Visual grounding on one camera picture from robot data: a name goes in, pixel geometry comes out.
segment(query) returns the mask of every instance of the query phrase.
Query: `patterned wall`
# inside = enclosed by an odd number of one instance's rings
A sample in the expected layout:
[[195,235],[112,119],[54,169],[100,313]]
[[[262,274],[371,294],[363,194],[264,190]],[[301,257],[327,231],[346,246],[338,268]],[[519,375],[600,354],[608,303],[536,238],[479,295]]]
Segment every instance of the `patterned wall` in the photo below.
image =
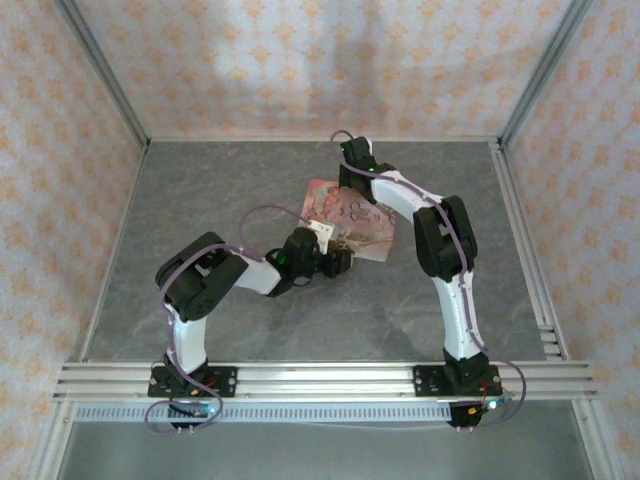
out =
[[500,132],[570,1],[78,3],[151,136],[424,138]]
[[53,1],[0,11],[0,478],[24,478],[139,159]]
[[596,0],[510,152],[576,358],[640,478],[640,3]]

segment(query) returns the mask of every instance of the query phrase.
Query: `purple cable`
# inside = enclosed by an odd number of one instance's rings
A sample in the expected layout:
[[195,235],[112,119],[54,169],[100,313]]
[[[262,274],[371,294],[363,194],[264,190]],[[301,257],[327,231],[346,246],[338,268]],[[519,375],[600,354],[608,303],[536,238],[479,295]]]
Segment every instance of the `purple cable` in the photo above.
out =
[[247,221],[247,218],[249,218],[249,216],[253,213],[256,212],[258,210],[264,210],[267,208],[275,208],[276,210],[282,210],[285,213],[288,213],[289,215],[291,215],[292,217],[296,217],[298,220],[300,220],[301,222],[306,223],[307,225],[311,222],[309,222],[309,220],[307,220],[306,218],[298,215],[297,213],[295,213],[292,210],[289,210],[287,207],[283,207],[282,205],[275,205],[275,204],[265,204],[265,205],[258,205],[257,207],[253,207],[251,210],[249,210],[247,213],[244,214],[244,217],[242,217],[242,220],[240,220],[240,227],[239,227],[239,233],[240,233],[240,244],[245,247],[248,250],[251,250],[252,252],[256,252],[257,250],[254,249],[253,247],[251,247],[247,241],[244,238],[244,224]]
[[[337,135],[341,134],[341,133],[347,135],[352,140],[354,138],[353,135],[351,135],[351,133],[349,133],[346,130],[336,130],[335,132],[333,132],[333,134],[331,135],[331,138],[329,140],[331,145],[333,145],[333,143],[335,141],[335,137]],[[438,213],[440,214],[440,217],[444,221],[445,226],[447,227],[447,229],[449,230],[449,232],[451,234],[451,239],[453,240],[453,244],[454,244],[454,246],[456,248],[456,252],[458,252],[458,255],[460,256],[460,263],[462,264],[462,271],[461,271],[461,275],[459,276],[459,278],[460,278],[460,287],[462,287],[461,288],[461,290],[462,290],[462,303],[464,304],[465,322],[467,324],[467,329],[469,330],[469,334],[471,335],[471,340],[473,340],[473,343],[475,343],[475,345],[480,349],[480,351],[482,353],[484,353],[487,356],[487,358],[492,359],[494,361],[502,362],[502,363],[510,366],[511,368],[513,368],[518,373],[518,375],[520,376],[520,380],[522,381],[522,396],[520,397],[520,400],[516,404],[516,407],[508,415],[505,415],[504,417],[500,418],[499,420],[493,421],[491,423],[487,423],[485,425],[478,425],[478,426],[489,427],[491,425],[497,425],[497,424],[506,422],[507,420],[512,418],[516,413],[518,413],[518,411],[522,408],[522,405],[524,404],[524,400],[525,400],[525,397],[527,395],[527,379],[524,376],[524,372],[522,371],[522,369],[518,365],[513,363],[511,360],[502,359],[501,357],[499,357],[497,355],[494,355],[493,353],[489,352],[489,350],[487,350],[487,348],[482,343],[480,343],[478,338],[473,333],[473,325],[471,324],[471,309],[469,307],[469,297],[468,297],[467,290],[465,289],[464,274],[463,274],[463,272],[468,272],[468,267],[469,266],[467,264],[467,258],[466,258],[466,255],[464,254],[464,250],[462,249],[462,244],[460,243],[460,239],[458,238],[458,235],[456,234],[455,230],[453,229],[453,225],[451,224],[451,221],[449,220],[449,217],[447,216],[447,213],[444,211],[444,208],[442,208],[442,205],[440,205],[438,202],[436,202],[432,198],[429,198],[429,197],[423,195],[422,191],[419,188],[415,187],[414,185],[412,185],[409,182],[405,182],[404,180],[397,180],[396,181],[395,178],[385,177],[384,175],[379,175],[377,173],[373,173],[373,172],[368,172],[366,170],[357,169],[357,168],[352,167],[351,165],[349,165],[345,161],[345,159],[343,157],[340,157],[340,164],[343,167],[345,167],[347,170],[350,170],[350,171],[352,171],[354,173],[358,173],[358,174],[364,175],[365,177],[381,179],[381,180],[386,180],[386,181],[389,181],[389,182],[398,183],[399,185],[402,185],[403,187],[408,188],[410,191],[412,191],[413,193],[418,195],[420,198],[424,199],[427,203],[429,203],[431,206],[433,206],[438,211]]]
[[[189,431],[191,433],[193,433],[195,430],[200,430],[202,428],[208,427],[209,425],[211,425],[221,414],[222,414],[222,408],[223,408],[223,401],[222,398],[220,397],[220,395],[218,394],[218,392],[216,392],[215,390],[207,387],[206,385],[203,385],[202,383],[198,382],[197,380],[194,380],[193,378],[191,378],[189,376],[189,374],[187,372],[184,371],[184,369],[182,368],[182,366],[180,365],[180,361],[178,359],[178,354],[176,352],[176,341],[175,341],[175,327],[173,326],[175,324],[177,320],[177,318],[174,316],[173,312],[171,310],[169,310],[169,308],[165,305],[164,303],[164,298],[165,295],[167,293],[167,291],[169,290],[169,287],[171,287],[171,285],[173,284],[173,282],[175,282],[176,278],[178,278],[187,268],[189,268],[191,265],[193,265],[196,261],[198,261],[198,259],[200,259],[201,257],[203,257],[204,255],[214,252],[216,250],[227,250],[229,252],[233,252],[233,253],[238,253],[238,254],[242,254],[247,258],[250,258],[251,260],[255,260],[257,262],[262,262],[263,259],[261,257],[257,257],[255,255],[252,255],[250,253],[247,253],[245,251],[243,251],[243,249],[235,247],[233,245],[227,245],[227,244],[217,244],[217,245],[209,245],[208,247],[205,247],[201,250],[199,250],[198,252],[194,253],[191,257],[189,257],[187,259],[187,261],[185,261],[182,265],[180,265],[175,272],[173,272],[171,275],[169,275],[169,278],[167,279],[167,281],[164,283],[164,285],[162,286],[162,288],[160,289],[160,302],[162,304],[162,308],[165,309],[165,311],[167,312],[168,316],[169,316],[169,325],[171,326],[171,330],[169,333],[169,354],[171,355],[171,360],[173,362],[173,365],[176,367],[176,370],[178,371],[178,373],[182,376],[182,378],[184,378],[187,382],[189,382],[191,385],[193,385],[194,387],[197,387],[198,389],[209,393],[210,395],[212,395],[217,401],[218,401],[218,409],[216,410],[216,412],[211,416],[210,419],[208,419],[206,422],[202,422],[199,423],[196,426],[189,426]],[[177,430],[167,430],[167,431],[161,431],[161,430],[156,430],[155,428],[153,428],[151,426],[151,423],[149,421],[149,416],[151,415],[151,412],[154,408],[156,408],[159,405],[173,405],[175,407],[181,407],[181,406],[185,406],[185,405],[190,405],[190,406],[194,406],[194,407],[208,407],[209,404],[208,403],[204,403],[204,402],[176,402],[174,400],[160,400],[158,402],[153,403],[152,405],[149,406],[149,408],[147,409],[147,411],[144,414],[144,423],[147,426],[147,428],[149,429],[149,431],[155,435],[177,435],[179,434],[182,429],[178,428]]]

